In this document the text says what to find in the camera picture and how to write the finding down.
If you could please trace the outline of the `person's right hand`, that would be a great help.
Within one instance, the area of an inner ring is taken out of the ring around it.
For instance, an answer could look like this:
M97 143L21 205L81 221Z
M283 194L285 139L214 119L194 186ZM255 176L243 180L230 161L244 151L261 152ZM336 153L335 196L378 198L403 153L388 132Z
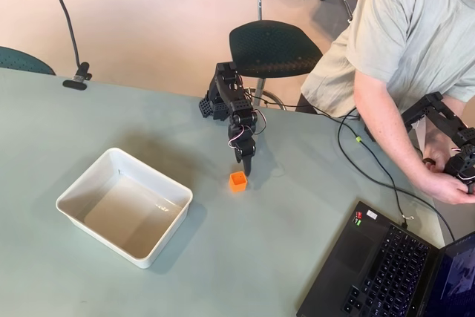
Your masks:
M422 176L421 190L432 198L451 205L474 203L474 194L468 192L466 184L436 170L435 162L424 159L427 172Z

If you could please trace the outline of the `person's left hand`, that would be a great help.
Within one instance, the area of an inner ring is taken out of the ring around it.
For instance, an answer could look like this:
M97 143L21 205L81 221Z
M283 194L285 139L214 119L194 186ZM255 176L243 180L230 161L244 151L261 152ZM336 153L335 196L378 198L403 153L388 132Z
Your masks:
M425 156L445 163L451 156L451 139L438 128L430 128L425 136Z

